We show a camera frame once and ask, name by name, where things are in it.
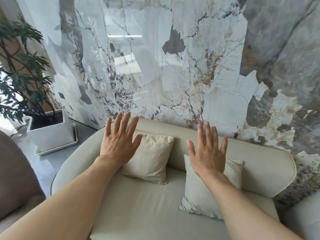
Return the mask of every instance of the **hand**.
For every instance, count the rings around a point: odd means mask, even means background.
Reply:
[[[223,174],[226,165],[227,137],[223,137],[219,149],[218,133],[216,127],[210,129],[209,122],[205,125],[205,133],[201,124],[198,125],[198,149],[192,141],[187,141],[191,166],[195,173],[203,178],[207,174]]]
[[[111,118],[109,117],[106,121],[106,128],[101,144],[100,157],[112,160],[119,167],[130,161],[138,149],[142,139],[142,135],[137,135],[134,142],[132,142],[139,117],[135,117],[132,120],[128,131],[126,131],[130,115],[131,113],[128,112],[125,114],[123,119],[121,119],[122,113],[118,113],[112,133]]]

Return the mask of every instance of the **square planter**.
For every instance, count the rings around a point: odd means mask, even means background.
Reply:
[[[31,129],[33,118],[30,119],[27,133],[31,140],[37,145],[37,149],[44,152],[75,141],[72,124],[65,110],[56,110],[56,113],[62,112],[63,122],[39,129]]]

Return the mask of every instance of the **gray upholstered chair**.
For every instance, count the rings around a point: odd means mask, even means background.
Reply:
[[[45,199],[26,156],[0,130],[0,234]]]

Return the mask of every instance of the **white tray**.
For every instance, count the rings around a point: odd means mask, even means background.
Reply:
[[[62,149],[68,148],[68,147],[72,147],[72,146],[78,144],[78,133],[77,133],[76,124],[72,123],[71,125],[73,127],[73,135],[74,135],[75,142],[71,142],[69,144],[62,145],[62,146],[59,146],[59,147],[56,147],[56,148],[53,148],[53,149],[50,149],[50,150],[47,150],[47,151],[44,151],[44,152],[38,150],[38,147],[36,146],[34,154],[37,155],[37,156],[43,156],[43,155],[46,155],[46,154],[49,154],[49,153],[53,153],[53,152],[56,152],[56,151],[59,151],[59,150],[62,150]]]

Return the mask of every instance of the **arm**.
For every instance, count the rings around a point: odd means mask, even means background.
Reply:
[[[113,175],[134,155],[142,136],[132,142],[138,123],[134,118],[128,131],[130,113],[119,113],[111,133],[107,120],[100,156],[57,194],[34,208],[0,235],[0,240],[81,240],[86,239]]]
[[[207,122],[205,133],[198,126],[198,149],[187,141],[190,162],[216,199],[233,240],[302,240],[271,216],[264,213],[238,190],[223,174],[228,141],[223,138],[218,148],[218,133]]]

